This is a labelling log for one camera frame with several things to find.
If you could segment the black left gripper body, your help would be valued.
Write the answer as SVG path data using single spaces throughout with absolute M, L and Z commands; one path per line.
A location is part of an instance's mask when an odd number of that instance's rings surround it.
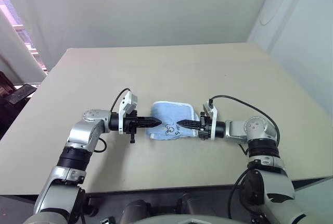
M 135 143 L 135 134 L 137 129 L 137 111 L 133 110 L 131 113 L 126 113 L 123 118 L 123 133 L 130 134 L 130 143 Z

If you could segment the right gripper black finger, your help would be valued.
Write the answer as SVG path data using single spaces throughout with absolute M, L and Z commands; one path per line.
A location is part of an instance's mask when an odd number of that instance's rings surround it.
M 201 122 L 200 121 L 194 121 L 194 120 L 180 120 L 178 122 L 179 125 L 181 126 L 200 126 Z
M 190 124 L 182 124 L 182 123 L 180 123 L 179 125 L 181 127 L 183 127 L 183 128 L 192 129 L 192 130 L 200 130 L 201 129 L 201 126 L 197 125 L 197 124 L 190 125 Z

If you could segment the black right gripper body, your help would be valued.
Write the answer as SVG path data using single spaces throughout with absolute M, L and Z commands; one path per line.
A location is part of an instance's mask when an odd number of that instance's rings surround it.
M 209 116 L 205 113 L 200 113 L 200 125 L 198 130 L 199 139 L 207 140 L 211 137 L 211 122 L 212 119 Z

